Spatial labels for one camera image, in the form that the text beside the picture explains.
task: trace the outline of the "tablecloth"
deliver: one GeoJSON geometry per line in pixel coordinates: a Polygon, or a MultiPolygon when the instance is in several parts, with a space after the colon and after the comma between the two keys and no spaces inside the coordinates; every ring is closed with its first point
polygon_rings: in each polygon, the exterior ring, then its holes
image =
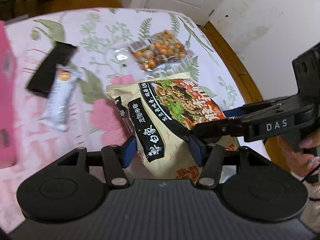
{"type": "MultiPolygon", "coordinates": [[[[222,110],[244,104],[225,64],[206,36],[183,14],[145,9],[93,8],[43,15],[7,26],[6,31],[18,61],[15,78],[15,133],[18,162],[0,170],[0,226],[9,232],[24,217],[16,190],[26,178],[70,150],[85,146],[98,151],[109,144],[122,144],[127,134],[113,105],[105,103],[105,86],[132,83],[181,72],[191,77],[222,110]],[[180,63],[155,72],[124,67],[114,51],[123,44],[169,30],[194,52],[180,63]],[[67,132],[39,124],[46,99],[25,90],[26,84],[51,51],[55,41],[78,46],[69,64],[82,72],[69,104],[67,132]]],[[[262,142],[248,145],[268,158],[262,142]]],[[[135,178],[142,164],[135,157],[127,173],[135,178]]],[[[101,171],[90,169],[101,175],[101,171]]]]}

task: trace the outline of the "beige food package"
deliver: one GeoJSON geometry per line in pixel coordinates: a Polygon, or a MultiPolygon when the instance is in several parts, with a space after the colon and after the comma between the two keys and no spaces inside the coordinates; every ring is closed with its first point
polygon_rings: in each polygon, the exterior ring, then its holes
{"type": "MultiPolygon", "coordinates": [[[[195,182],[201,173],[186,139],[198,122],[225,118],[211,98],[190,79],[189,73],[107,86],[132,135],[138,155],[154,179],[187,179],[195,182]]],[[[228,150],[239,146],[236,138],[222,137],[217,144],[228,150]]]]}

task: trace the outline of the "wooden floor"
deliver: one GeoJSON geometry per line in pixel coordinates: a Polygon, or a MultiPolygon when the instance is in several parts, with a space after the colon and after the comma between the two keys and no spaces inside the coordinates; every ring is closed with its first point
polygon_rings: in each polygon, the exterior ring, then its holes
{"type": "MultiPolygon", "coordinates": [[[[36,0],[18,2],[16,5],[16,16],[29,14],[34,17],[42,14],[54,13],[64,10],[73,10],[92,7],[122,7],[118,0],[55,0],[42,5],[37,5],[36,0]]],[[[204,27],[200,27],[206,34],[209,41],[227,66],[233,79],[235,80],[246,103],[253,103],[263,100],[262,96],[253,82],[251,76],[239,60],[237,55],[223,39],[216,28],[208,22],[204,27]]],[[[266,149],[272,161],[280,167],[289,171],[285,163],[285,158],[281,154],[276,138],[270,138],[266,143],[266,149]]]]}

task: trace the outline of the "ribbed black surface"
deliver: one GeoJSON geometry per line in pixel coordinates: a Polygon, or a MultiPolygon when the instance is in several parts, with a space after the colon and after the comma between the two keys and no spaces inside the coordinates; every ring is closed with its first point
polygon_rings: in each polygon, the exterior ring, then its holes
{"type": "Polygon", "coordinates": [[[113,190],[94,213],[67,224],[26,220],[10,233],[13,240],[309,240],[315,234],[298,219],[279,224],[236,216],[212,191],[189,180],[136,180],[113,190]]]}

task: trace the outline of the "black circular disc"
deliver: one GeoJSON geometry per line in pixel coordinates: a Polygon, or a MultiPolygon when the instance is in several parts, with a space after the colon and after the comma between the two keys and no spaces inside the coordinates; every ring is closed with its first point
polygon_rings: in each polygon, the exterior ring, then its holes
{"type": "Polygon", "coordinates": [[[259,166],[229,178],[222,197],[235,212],[253,220],[280,222],[295,217],[308,202],[308,191],[278,167],[259,166]]]}
{"type": "Polygon", "coordinates": [[[54,166],[40,170],[17,190],[22,212],[41,222],[66,222],[95,210],[105,187],[95,176],[77,166],[54,166]]]}

